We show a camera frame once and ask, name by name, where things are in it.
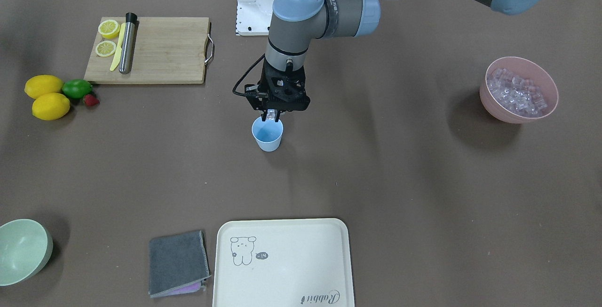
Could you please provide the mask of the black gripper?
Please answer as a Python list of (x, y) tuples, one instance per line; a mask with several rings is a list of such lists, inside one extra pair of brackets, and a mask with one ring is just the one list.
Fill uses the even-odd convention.
[(258, 84), (245, 84), (245, 98), (253, 109), (262, 111), (262, 121), (269, 119), (269, 110), (275, 110), (275, 122), (279, 122), (281, 112), (308, 108), (310, 98), (305, 83), (304, 67), (296, 71), (278, 71), (264, 61)]

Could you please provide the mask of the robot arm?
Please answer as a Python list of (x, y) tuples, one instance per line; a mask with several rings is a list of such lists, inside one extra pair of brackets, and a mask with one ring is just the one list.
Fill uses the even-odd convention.
[[(260, 120), (278, 122), (283, 112), (303, 111), (310, 104), (305, 91), (304, 60), (312, 39), (358, 37), (378, 27), (381, 0), (274, 0), (268, 43), (256, 84), (243, 92)], [(540, 0), (474, 0), (497, 13), (521, 14)]]

